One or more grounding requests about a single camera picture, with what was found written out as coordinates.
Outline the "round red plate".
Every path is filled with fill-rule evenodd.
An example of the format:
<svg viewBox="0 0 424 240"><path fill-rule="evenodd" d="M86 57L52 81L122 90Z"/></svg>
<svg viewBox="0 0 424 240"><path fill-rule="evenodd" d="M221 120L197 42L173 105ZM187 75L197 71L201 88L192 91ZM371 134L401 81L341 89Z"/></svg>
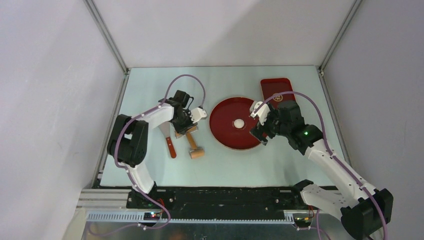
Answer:
<svg viewBox="0 0 424 240"><path fill-rule="evenodd" d="M233 150L249 150L261 143L250 134L257 121L250 117L254 101L247 97L230 97L219 102L209 115L209 128L213 137L222 145ZM242 119L243 129L233 126L233 121Z"/></svg>

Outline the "rectangular red tray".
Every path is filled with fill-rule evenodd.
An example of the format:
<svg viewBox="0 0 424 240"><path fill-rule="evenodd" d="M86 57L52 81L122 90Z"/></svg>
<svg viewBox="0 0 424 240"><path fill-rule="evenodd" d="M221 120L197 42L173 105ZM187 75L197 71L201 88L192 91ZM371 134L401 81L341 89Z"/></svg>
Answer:
<svg viewBox="0 0 424 240"><path fill-rule="evenodd" d="M280 92L293 91L291 82L288 78L266 78L260 81L263 99L273 96ZM281 102L296 101L294 94L284 94L274 97L269 101L272 106L277 109Z"/></svg>

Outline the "wooden double-ended roller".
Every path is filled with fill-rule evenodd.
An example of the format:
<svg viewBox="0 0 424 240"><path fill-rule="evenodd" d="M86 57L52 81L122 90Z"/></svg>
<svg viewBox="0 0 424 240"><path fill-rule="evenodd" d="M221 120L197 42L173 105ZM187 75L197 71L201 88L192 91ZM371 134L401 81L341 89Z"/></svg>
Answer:
<svg viewBox="0 0 424 240"><path fill-rule="evenodd" d="M200 157L203 157L205 155L204 149L197 145L194 137L192 136L192 133L197 131L197 130L198 130L198 127L194 126L194 127L190 128L184 135L177 133L176 131L174 132L175 137L177 139L179 139L183 136L186 137L188 144L189 144L189 147L190 147L189 156L190 156L191 159L200 158Z"/></svg>

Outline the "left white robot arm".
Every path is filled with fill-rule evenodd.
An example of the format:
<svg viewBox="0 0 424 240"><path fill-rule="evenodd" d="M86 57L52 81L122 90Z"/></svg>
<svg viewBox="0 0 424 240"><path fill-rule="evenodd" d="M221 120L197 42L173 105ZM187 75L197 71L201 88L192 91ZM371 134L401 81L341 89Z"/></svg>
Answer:
<svg viewBox="0 0 424 240"><path fill-rule="evenodd" d="M185 135L200 120L207 118L203 106L188 108L190 99L192 96L188 93L177 90L174 96L160 99L146 112L134 117L120 114L115 119L107 153L113 157L117 168L125 170L132 188L140 192L138 201L145 208L153 208L158 202L158 194L152 191L155 181L145 163L149 132L169 123L178 134Z"/></svg>

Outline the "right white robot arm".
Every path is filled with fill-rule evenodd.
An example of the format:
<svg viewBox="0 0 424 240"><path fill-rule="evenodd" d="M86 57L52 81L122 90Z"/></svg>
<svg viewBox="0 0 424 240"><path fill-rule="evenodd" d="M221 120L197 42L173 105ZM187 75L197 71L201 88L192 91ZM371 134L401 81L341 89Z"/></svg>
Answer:
<svg viewBox="0 0 424 240"><path fill-rule="evenodd" d="M378 190L335 154L321 129L306 124L299 105L283 101L274 108L271 104L255 101L250 117L258 119L250 133L263 145L275 136L287 138L289 145L317 164L338 189L339 194L325 190L310 180L294 186L291 204L297 209L310 205L338 219L347 233L363 240L379 229L387 239L387 225L391 221L393 195Z"/></svg>

